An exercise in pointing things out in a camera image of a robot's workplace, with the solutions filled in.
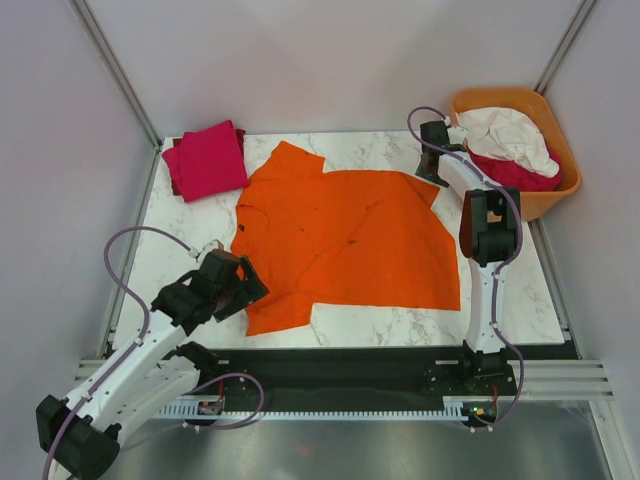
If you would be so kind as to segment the orange t shirt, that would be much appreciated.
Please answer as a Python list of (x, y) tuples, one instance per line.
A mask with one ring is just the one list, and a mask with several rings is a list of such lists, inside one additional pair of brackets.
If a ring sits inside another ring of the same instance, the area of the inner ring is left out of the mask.
[(236, 205), (231, 244), (268, 295), (250, 336), (306, 326), (316, 304), (457, 311), (457, 246), (432, 210), (436, 187), (397, 171), (325, 172), (280, 142)]

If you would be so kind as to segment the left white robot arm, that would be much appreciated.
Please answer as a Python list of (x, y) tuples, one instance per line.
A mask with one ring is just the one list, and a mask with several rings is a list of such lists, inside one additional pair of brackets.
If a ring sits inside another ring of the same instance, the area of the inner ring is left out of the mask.
[(76, 479), (100, 478), (132, 434), (165, 405), (230, 379), (219, 371), (216, 355), (189, 337), (268, 292), (247, 257), (221, 249), (164, 286), (122, 348), (63, 398), (48, 395), (37, 406), (39, 443), (47, 455), (43, 478), (53, 478), (57, 469)]

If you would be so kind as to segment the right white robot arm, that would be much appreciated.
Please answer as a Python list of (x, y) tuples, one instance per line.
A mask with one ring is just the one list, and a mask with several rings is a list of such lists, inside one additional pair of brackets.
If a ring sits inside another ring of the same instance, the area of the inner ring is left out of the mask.
[(416, 175), (462, 200), (458, 242), (469, 262), (471, 307), (457, 377), (465, 391), (477, 394), (494, 377), (511, 374), (502, 324), (508, 268), (523, 243), (520, 192), (487, 177), (452, 135), (445, 120), (420, 125), (414, 135), (422, 145)]

